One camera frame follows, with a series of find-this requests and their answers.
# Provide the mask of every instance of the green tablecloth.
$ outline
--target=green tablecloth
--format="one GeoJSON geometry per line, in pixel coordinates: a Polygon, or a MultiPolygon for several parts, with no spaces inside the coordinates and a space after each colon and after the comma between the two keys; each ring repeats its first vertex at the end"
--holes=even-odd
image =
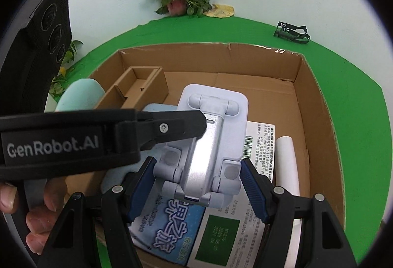
{"type": "Polygon", "coordinates": [[[314,42],[300,45],[273,37],[274,29],[239,17],[167,17],[140,25],[94,49],[74,65],[68,78],[72,82],[87,77],[117,49],[160,43],[237,42],[304,54],[326,98],[337,133],[345,184],[345,232],[360,260],[379,228],[390,183],[392,138],[382,90],[329,49],[314,42]]]}

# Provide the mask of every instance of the pink flower pot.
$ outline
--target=pink flower pot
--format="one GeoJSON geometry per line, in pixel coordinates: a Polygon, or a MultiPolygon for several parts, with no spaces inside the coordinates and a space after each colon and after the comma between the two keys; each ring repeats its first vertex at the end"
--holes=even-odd
{"type": "Polygon", "coordinates": [[[167,4],[170,16],[184,15],[187,13],[186,0],[172,0],[167,4]]]}

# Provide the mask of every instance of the finger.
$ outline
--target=finger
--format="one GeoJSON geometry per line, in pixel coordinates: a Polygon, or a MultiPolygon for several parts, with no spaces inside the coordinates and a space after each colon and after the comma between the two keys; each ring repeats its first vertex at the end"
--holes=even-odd
{"type": "Polygon", "coordinates": [[[63,209],[64,197],[67,193],[65,177],[52,178],[44,188],[44,203],[51,211],[63,209]]]}
{"type": "Polygon", "coordinates": [[[60,212],[53,212],[46,206],[41,205],[34,208],[26,215],[26,224],[34,234],[50,231],[60,212]]]}
{"type": "Polygon", "coordinates": [[[26,236],[26,244],[33,253],[41,255],[48,237],[49,232],[41,234],[29,233],[26,236]]]}
{"type": "Polygon", "coordinates": [[[17,188],[9,183],[0,183],[0,211],[12,214],[19,204],[17,188]]]}

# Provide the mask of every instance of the screw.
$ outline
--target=screw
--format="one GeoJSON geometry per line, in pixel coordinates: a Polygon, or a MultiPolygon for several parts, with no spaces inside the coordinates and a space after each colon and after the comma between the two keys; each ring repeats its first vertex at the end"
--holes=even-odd
{"type": "Polygon", "coordinates": [[[112,191],[113,191],[115,194],[121,193],[121,192],[123,191],[123,186],[121,186],[121,185],[116,185],[116,186],[114,186],[114,187],[112,188],[112,191]]]}
{"type": "Polygon", "coordinates": [[[72,195],[72,199],[77,200],[80,199],[82,197],[82,193],[78,192],[78,193],[74,193],[72,195]]]}
{"type": "Polygon", "coordinates": [[[273,188],[273,191],[274,191],[276,194],[281,195],[281,194],[284,193],[285,190],[284,190],[283,187],[281,187],[281,186],[276,186],[276,187],[273,188]]]}
{"type": "Polygon", "coordinates": [[[317,201],[324,201],[325,200],[325,196],[323,196],[322,194],[315,194],[315,199],[317,201]]]}
{"type": "Polygon", "coordinates": [[[166,133],[168,131],[168,129],[169,129],[168,124],[162,123],[160,125],[160,132],[166,133]]]}

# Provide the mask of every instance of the blue gripper pad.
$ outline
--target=blue gripper pad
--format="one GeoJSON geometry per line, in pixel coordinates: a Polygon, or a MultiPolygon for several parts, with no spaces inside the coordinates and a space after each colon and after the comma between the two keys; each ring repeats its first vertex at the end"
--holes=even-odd
{"type": "Polygon", "coordinates": [[[139,179],[139,182],[134,189],[134,193],[130,196],[130,209],[127,215],[130,223],[133,222],[136,217],[141,215],[142,209],[145,206],[147,197],[149,196],[154,181],[156,180],[153,175],[153,169],[156,162],[157,161],[152,158],[142,177],[139,179]]]}
{"type": "Polygon", "coordinates": [[[262,194],[251,170],[248,168],[244,160],[241,161],[242,168],[240,170],[240,179],[242,181],[244,190],[247,193],[248,200],[251,203],[252,209],[256,217],[260,218],[262,222],[268,220],[268,213],[266,211],[266,198],[262,194]]]}

